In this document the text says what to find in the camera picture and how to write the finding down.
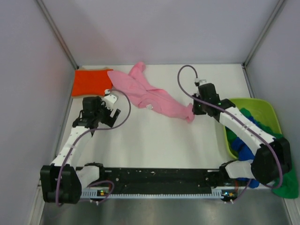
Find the pink t shirt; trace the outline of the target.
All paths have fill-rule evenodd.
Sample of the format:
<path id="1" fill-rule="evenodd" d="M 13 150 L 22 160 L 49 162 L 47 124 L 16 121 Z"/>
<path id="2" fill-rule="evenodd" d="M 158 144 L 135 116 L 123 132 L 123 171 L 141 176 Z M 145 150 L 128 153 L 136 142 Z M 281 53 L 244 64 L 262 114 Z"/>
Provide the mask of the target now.
<path id="1" fill-rule="evenodd" d="M 143 73 L 145 69 L 146 65 L 138 62 L 128 74 L 117 70 L 110 70 L 107 74 L 113 87 L 123 91 L 134 106 L 191 123 L 195 119 L 193 105 L 184 106 L 166 90 L 152 86 Z"/>

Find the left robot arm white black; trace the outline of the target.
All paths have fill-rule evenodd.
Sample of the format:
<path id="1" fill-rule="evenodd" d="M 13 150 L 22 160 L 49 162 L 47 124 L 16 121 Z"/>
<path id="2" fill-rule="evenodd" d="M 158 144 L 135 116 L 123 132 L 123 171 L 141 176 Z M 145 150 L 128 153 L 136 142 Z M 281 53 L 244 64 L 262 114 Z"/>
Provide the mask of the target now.
<path id="1" fill-rule="evenodd" d="M 80 170 L 76 167 L 99 124 L 113 128 L 120 114 L 119 109 L 113 110 L 117 100 L 114 94 L 83 98 L 82 110 L 72 123 L 66 143 L 50 165 L 44 165 L 40 170 L 43 200 L 46 203 L 76 204 L 82 190 L 90 183 L 101 186 L 106 182 L 106 174 L 100 171 L 101 164 L 88 163 Z"/>

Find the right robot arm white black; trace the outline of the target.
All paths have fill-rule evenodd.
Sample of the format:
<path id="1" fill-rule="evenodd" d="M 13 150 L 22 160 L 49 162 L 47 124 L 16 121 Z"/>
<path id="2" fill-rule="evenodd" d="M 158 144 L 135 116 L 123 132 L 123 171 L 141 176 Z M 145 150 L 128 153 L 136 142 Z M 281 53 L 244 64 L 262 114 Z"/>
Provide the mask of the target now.
<path id="1" fill-rule="evenodd" d="M 212 83 L 195 82 L 198 91 L 192 96 L 193 113 L 208 115 L 233 131 L 250 149 L 253 159 L 229 161 L 221 165 L 219 181 L 231 185 L 236 178 L 254 179 L 263 185 L 278 181 L 292 168 L 290 144 L 284 137 L 276 138 L 247 119 L 229 99 L 221 100 Z"/>

